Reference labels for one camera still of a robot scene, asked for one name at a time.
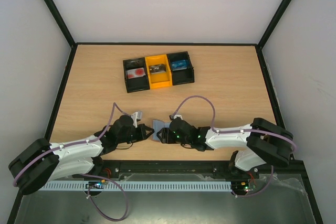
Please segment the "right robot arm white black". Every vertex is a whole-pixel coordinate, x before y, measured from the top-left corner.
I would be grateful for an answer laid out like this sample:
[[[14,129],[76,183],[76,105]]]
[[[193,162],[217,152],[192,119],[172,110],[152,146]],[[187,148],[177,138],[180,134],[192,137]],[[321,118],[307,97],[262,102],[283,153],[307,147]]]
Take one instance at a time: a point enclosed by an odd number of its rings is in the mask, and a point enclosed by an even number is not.
[[[235,148],[227,169],[236,178],[264,164],[287,167],[297,149],[290,132],[262,118],[239,127],[216,128],[195,127],[177,116],[170,123],[155,120],[153,126],[154,139],[162,144],[200,152]]]

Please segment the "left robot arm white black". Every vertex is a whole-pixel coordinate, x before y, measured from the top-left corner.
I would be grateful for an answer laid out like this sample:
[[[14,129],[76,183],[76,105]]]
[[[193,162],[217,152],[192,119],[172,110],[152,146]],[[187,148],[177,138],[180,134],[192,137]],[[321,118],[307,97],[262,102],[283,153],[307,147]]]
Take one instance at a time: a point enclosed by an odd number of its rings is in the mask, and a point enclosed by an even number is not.
[[[13,159],[8,169],[13,185],[23,195],[40,190],[47,182],[76,174],[97,174],[102,155],[115,151],[119,144],[147,140],[154,129],[138,119],[122,115],[88,137],[65,143],[39,138]]]

